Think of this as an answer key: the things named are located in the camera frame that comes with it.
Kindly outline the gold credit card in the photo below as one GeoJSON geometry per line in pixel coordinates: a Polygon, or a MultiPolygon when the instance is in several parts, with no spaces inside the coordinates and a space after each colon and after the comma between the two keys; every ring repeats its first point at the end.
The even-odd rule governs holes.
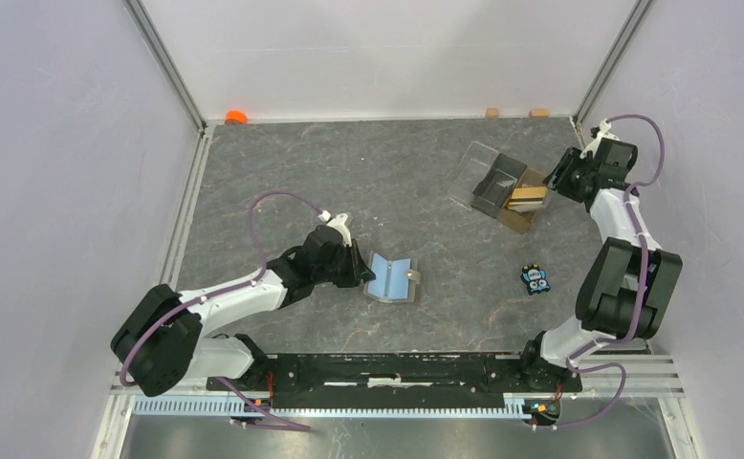
{"type": "Polygon", "coordinates": [[[516,187],[508,198],[507,204],[518,206],[543,203],[546,199],[547,190],[546,186],[516,187]]]}

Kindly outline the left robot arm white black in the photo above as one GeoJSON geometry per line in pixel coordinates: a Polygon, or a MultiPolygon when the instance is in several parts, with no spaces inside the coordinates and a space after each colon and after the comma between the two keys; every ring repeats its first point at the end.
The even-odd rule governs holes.
{"type": "Polygon", "coordinates": [[[375,278],[355,239],[320,225],[302,244],[244,277],[184,292],[156,285],[111,340],[121,364],[120,384],[148,397],[189,378],[225,377],[255,389],[266,380],[267,364],[245,339],[213,339],[210,333],[291,306],[320,284],[348,289],[375,278]]]}

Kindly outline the olive card holder wallet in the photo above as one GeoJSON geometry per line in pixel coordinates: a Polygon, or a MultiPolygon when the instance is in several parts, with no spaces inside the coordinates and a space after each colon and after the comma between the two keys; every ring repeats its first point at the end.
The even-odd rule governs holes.
{"type": "Polygon", "coordinates": [[[363,293],[375,301],[395,304],[416,300],[422,275],[416,258],[387,259],[370,253],[369,268],[375,278],[363,286],[363,293]]]}

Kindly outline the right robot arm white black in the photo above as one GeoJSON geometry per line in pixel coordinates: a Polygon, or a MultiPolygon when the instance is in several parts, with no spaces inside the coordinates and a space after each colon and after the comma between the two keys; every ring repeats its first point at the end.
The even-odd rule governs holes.
{"type": "Polygon", "coordinates": [[[534,391],[572,383],[582,358],[609,344],[650,339],[661,326],[683,262],[646,228],[638,185],[626,180],[637,159],[637,146],[602,136],[584,149],[567,149],[544,181],[549,190],[584,204],[602,247],[580,287],[575,313],[525,346],[518,375],[534,391]]]}

